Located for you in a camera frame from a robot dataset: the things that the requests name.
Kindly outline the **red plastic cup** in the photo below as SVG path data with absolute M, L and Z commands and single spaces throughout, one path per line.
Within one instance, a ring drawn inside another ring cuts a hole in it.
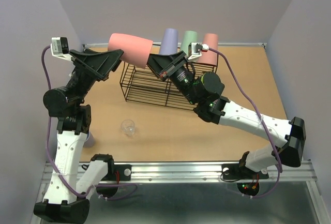
M 145 69 L 153 41 L 133 35 L 113 33 L 108 42 L 108 50 L 123 50 L 121 60 Z

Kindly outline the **black wire dish rack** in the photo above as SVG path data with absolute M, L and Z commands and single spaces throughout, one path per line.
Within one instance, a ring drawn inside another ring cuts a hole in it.
M 221 97 L 224 84 L 213 69 L 202 71 L 188 61 L 186 68 L 191 72 L 190 82 L 163 81 L 147 65 L 142 69 L 127 63 L 120 80 L 125 99 L 198 113 L 211 111 Z

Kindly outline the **green plastic cup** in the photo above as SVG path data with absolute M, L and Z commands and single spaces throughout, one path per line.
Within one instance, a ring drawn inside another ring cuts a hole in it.
M 192 42 L 197 42 L 198 33 L 195 31 L 185 31 L 180 50 L 188 53 L 188 47 Z

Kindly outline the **pink plastic cup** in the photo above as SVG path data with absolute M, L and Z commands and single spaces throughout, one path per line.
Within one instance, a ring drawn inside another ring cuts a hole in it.
M 212 33 L 205 34 L 203 44 L 207 44 L 209 48 L 218 50 L 218 35 Z M 217 56 L 217 53 L 208 50 L 207 52 L 203 52 L 202 56 L 198 58 L 196 62 L 200 64 L 217 66 Z

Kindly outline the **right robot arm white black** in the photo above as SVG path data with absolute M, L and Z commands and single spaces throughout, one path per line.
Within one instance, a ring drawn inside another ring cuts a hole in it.
M 200 76 L 185 52 L 171 55 L 150 54 L 147 65 L 162 81 L 170 80 L 190 104 L 194 113 L 207 123 L 230 126 L 267 139 L 270 144 L 262 149 L 245 152 L 238 164 L 228 169 L 234 178 L 248 178 L 276 165 L 300 167 L 306 141 L 302 118 L 281 120 L 262 115 L 257 108 L 246 109 L 222 95 L 225 85 L 213 71 Z

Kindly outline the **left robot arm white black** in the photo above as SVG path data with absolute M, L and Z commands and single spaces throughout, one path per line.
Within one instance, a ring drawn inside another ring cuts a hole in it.
M 57 118 L 57 151 L 50 163 L 51 181 L 41 202 L 34 206 L 34 214 L 48 222 L 85 223 L 90 198 L 102 179 L 118 176 L 114 159 L 109 154 L 96 154 L 78 179 L 80 155 L 89 134 L 92 120 L 90 105 L 84 98 L 97 81 L 105 81 L 121 63 L 121 49 L 108 52 L 65 49 L 59 56 L 73 62 L 74 70 L 66 86 L 49 88 L 43 104 L 50 118 Z

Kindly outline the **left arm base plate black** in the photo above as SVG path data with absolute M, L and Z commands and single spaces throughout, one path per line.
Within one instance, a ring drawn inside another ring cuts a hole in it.
M 106 175 L 102 180 L 103 181 L 130 181 L 131 180 L 131 169 L 132 165 L 115 165 L 114 173 Z

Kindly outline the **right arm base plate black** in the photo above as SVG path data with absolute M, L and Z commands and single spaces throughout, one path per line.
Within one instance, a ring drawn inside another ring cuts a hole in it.
M 244 166 L 240 166 L 239 163 L 224 163 L 222 164 L 223 179 L 226 181 L 233 180 L 252 180 L 259 179 L 265 180 L 269 178 L 268 173 L 263 174 L 261 171 L 254 172 Z

